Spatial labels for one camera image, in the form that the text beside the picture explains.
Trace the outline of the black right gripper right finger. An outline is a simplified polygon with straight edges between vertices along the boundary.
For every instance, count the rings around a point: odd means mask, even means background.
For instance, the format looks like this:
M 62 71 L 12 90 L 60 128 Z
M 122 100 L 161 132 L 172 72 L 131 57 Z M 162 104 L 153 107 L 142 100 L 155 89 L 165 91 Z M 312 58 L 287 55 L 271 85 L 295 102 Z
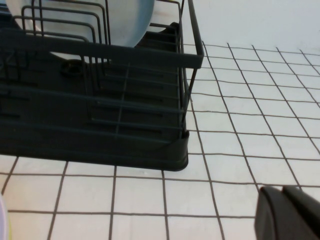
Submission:
M 284 186 L 282 192 L 293 204 L 303 221 L 320 239 L 320 202 L 294 186 Z

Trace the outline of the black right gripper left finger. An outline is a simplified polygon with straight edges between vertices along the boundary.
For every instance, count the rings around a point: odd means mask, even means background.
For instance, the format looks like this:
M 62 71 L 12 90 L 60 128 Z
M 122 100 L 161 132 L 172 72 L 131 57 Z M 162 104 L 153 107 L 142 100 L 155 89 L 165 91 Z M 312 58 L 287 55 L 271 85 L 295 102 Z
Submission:
M 254 229 L 258 240 L 306 240 L 309 227 L 287 196 L 273 187 L 262 187 Z

